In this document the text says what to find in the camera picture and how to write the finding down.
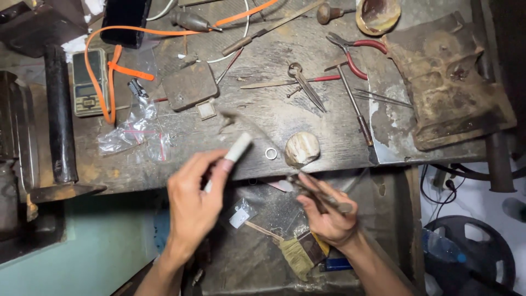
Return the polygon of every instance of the water bottle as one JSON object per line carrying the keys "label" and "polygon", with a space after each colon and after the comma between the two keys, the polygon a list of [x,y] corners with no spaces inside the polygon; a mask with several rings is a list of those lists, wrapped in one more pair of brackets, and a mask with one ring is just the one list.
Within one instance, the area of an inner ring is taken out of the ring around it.
{"label": "water bottle", "polygon": [[466,255],[450,239],[440,236],[428,229],[422,229],[422,248],[424,253],[431,254],[445,262],[465,263]]}

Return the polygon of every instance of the silver ring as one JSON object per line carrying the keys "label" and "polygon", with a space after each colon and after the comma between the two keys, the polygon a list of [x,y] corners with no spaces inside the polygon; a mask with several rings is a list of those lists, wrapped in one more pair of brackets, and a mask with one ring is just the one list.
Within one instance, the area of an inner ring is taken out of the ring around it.
{"label": "silver ring", "polygon": [[[269,151],[274,151],[274,155],[273,156],[268,156],[268,152]],[[268,160],[274,160],[274,159],[276,159],[276,157],[278,157],[278,152],[274,148],[268,148],[265,151],[265,156],[267,157]]]}

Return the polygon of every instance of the wooden workbench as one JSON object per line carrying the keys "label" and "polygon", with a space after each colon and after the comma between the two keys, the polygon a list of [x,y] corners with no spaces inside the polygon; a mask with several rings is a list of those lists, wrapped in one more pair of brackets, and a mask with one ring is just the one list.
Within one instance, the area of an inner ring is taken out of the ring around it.
{"label": "wooden workbench", "polygon": [[[151,15],[160,11],[165,2],[167,1],[153,1]],[[305,6],[303,2],[280,0],[263,11],[267,22],[263,22],[259,14],[253,15],[249,34],[268,26],[269,22],[283,17],[287,12]],[[450,0],[441,1],[451,3],[443,4],[439,9],[431,11],[423,6],[422,10],[418,11],[410,8],[414,2],[402,1],[403,16],[397,29],[431,21],[465,7],[460,2]],[[346,1],[330,3],[340,7],[348,5]],[[198,13],[215,22],[244,11],[244,3],[242,0],[217,1],[189,7],[187,11]],[[291,79],[287,75],[287,60],[300,63],[307,78],[337,74],[336,70],[323,72],[330,61],[343,55],[340,48],[325,39],[325,35],[331,31],[347,40],[366,37],[356,28],[354,14],[345,15],[326,26],[321,26],[316,21],[315,13],[314,9],[254,39],[219,83],[220,96],[216,98],[216,104],[221,108],[237,110],[250,118],[272,138],[277,147],[265,140],[250,124],[236,123],[218,135],[219,126],[223,122],[220,115],[201,121],[195,108],[176,113],[171,110],[168,102],[160,102],[157,104],[158,130],[169,134],[170,139],[165,161],[152,162],[148,157],[137,157],[145,154],[144,145],[125,152],[101,156],[98,152],[97,135],[110,131],[111,127],[101,116],[83,119],[74,116],[80,182],[108,186],[108,190],[103,194],[160,188],[165,186],[169,176],[193,153],[228,148],[242,131],[251,132],[256,139],[233,173],[232,177],[236,180],[293,172],[293,169],[286,165],[283,155],[278,155],[275,160],[268,160],[265,157],[265,150],[269,147],[282,150],[288,138],[299,131],[313,133],[318,137],[321,145],[320,158],[305,167],[308,172],[387,164],[465,161],[484,156],[484,145],[480,141],[462,143],[428,153],[417,151],[412,144],[410,134],[414,125],[411,109],[358,100],[362,114],[368,121],[370,120],[375,138],[375,149],[368,149],[359,132],[356,115],[341,81],[312,83],[328,111],[326,114],[321,113],[304,92],[286,98],[286,94],[296,86],[241,90],[239,87],[244,84]],[[469,15],[464,17],[467,21],[470,20]],[[168,17],[149,22],[147,27],[163,30],[174,28],[169,23]],[[200,60],[222,57],[220,51],[242,36],[245,20],[224,25],[223,28],[222,33],[210,32],[188,36],[189,52],[196,52]],[[145,49],[152,45],[155,45],[153,51]],[[113,48],[107,45],[104,47],[109,52]],[[161,96],[158,93],[159,87],[162,86],[162,78],[183,66],[183,62],[176,57],[177,54],[183,53],[182,37],[165,38],[147,35],[143,41],[143,48],[139,51],[125,50],[119,64],[142,70],[146,64],[144,57],[151,55],[152,52],[155,55],[157,78],[153,83],[147,83],[146,89],[150,94],[156,93],[156,96]],[[364,81],[344,67],[351,87],[409,101],[402,78],[391,60],[370,47],[351,48],[351,55],[356,65],[369,75],[369,81]],[[210,65],[216,77],[221,74],[229,61],[230,58]],[[129,76],[115,74],[117,106],[130,104],[131,92],[126,86],[129,80]],[[52,183],[52,171],[48,157],[45,91],[41,86],[34,86],[32,89],[37,115],[41,186],[48,186]],[[118,111],[117,122],[124,121],[128,114],[129,110]]]}

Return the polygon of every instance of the pliers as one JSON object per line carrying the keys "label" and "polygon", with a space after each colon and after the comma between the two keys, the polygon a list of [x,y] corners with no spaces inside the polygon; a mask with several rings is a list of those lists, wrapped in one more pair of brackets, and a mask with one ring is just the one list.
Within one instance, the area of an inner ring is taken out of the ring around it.
{"label": "pliers", "polygon": [[326,36],[327,40],[340,46],[343,52],[345,52],[345,56],[347,57],[347,61],[349,64],[349,68],[351,68],[351,71],[356,76],[358,76],[359,78],[363,80],[367,80],[367,74],[360,71],[360,69],[356,67],[356,65],[352,61],[351,54],[349,53],[347,46],[370,46],[370,47],[374,47],[378,49],[383,54],[387,54],[387,47],[378,41],[374,41],[374,40],[347,41],[333,32],[329,32],[329,35],[330,36]]}

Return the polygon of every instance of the digital scale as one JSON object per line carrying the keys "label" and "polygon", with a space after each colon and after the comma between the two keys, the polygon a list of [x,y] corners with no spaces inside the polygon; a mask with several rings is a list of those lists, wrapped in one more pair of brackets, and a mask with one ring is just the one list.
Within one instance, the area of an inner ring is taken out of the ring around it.
{"label": "digital scale", "polygon": [[[89,50],[88,60],[92,67],[93,74],[95,74],[95,78],[102,89],[106,107],[110,111],[106,52],[102,48]],[[78,117],[102,114],[97,92],[86,69],[84,52],[73,55],[73,98],[75,101],[75,115]]]}

